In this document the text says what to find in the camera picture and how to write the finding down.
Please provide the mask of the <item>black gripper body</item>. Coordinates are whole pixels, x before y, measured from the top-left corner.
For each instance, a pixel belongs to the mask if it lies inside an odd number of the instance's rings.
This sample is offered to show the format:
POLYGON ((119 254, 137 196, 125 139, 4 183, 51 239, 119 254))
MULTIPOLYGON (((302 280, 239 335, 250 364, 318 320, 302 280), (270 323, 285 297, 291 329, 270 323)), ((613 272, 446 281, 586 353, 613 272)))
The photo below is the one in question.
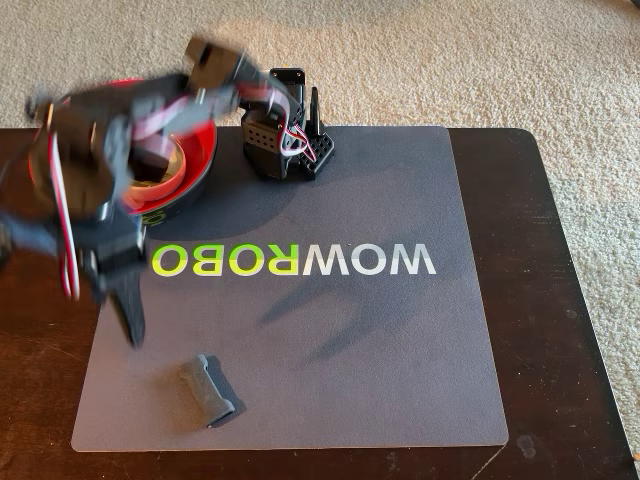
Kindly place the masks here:
POLYGON ((88 219, 74 221, 80 268, 95 295, 106 295, 117 281, 144 265, 145 240, 141 217, 118 201, 103 204, 88 219))

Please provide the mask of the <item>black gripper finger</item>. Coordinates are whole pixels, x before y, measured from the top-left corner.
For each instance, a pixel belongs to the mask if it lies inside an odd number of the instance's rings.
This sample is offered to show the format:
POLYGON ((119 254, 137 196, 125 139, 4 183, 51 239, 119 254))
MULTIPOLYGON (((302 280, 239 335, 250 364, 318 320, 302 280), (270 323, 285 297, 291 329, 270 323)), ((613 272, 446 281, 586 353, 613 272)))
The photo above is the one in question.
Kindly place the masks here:
POLYGON ((146 322, 140 291, 140 274, 133 272, 117 280, 109 291, 127 341, 139 348, 145 337, 146 322))

